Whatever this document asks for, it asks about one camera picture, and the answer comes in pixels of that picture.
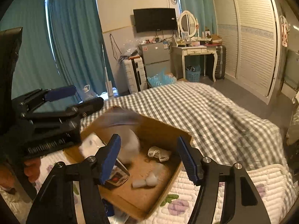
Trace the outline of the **person's hand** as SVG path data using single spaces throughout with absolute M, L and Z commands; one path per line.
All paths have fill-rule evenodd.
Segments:
M 17 173 L 25 177 L 30 183 L 34 183 L 40 177 L 41 159 L 34 158 L 22 163 L 23 169 L 19 172 L 10 168 L 8 164 L 1 164 L 1 187 L 11 189 L 15 187 Z

